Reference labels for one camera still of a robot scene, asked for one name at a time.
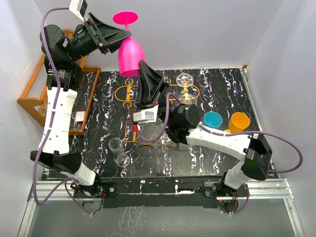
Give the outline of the pink plastic wine glass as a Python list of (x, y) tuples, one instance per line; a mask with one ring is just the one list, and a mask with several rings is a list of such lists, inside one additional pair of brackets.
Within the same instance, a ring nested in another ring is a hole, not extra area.
[[(133, 11), (118, 12), (113, 16), (113, 21), (116, 24), (124, 25), (129, 31), (129, 25), (138, 20), (138, 14)], [(145, 53), (141, 45), (129, 36), (126, 38), (118, 51), (119, 73), (122, 77), (134, 77), (138, 75), (139, 62), (146, 61)]]

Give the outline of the tall clear wine glass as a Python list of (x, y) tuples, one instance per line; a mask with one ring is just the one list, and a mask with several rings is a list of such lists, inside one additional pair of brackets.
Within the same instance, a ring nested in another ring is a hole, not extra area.
[(181, 73), (176, 78), (176, 83), (180, 87), (190, 87), (194, 83), (193, 76), (187, 73)]

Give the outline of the short clear wine glass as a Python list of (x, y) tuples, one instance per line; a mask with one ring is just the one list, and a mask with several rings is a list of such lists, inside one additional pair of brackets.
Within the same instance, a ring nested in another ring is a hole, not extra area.
[(182, 104), (197, 104), (197, 98), (195, 98), (192, 94), (181, 92), (178, 94), (178, 98)]

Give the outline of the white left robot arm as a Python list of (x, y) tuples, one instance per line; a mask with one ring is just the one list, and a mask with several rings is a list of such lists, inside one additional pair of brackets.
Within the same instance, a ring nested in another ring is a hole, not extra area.
[(82, 67), (77, 61), (100, 50), (103, 54), (118, 50), (128, 30), (103, 23), (92, 13), (68, 37), (57, 25), (41, 25), (40, 40), (46, 54), (47, 114), (39, 148), (32, 151), (33, 173), (42, 165), (75, 179), (91, 197), (101, 194), (96, 173), (82, 163), (79, 152), (71, 152), (68, 139), (73, 105), (78, 94)]

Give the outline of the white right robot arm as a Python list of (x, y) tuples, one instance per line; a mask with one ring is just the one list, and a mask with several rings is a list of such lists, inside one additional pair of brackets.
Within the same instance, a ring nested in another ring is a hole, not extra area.
[(162, 132), (174, 143), (203, 146), (237, 158), (238, 164), (226, 171), (215, 186), (217, 193), (231, 196), (251, 179), (266, 180), (272, 148), (261, 132), (227, 133), (202, 125), (197, 105), (184, 104), (169, 91), (162, 75), (144, 60), (138, 65), (140, 84), (134, 104), (138, 109), (133, 115), (134, 132), (139, 132), (141, 123), (161, 119)]

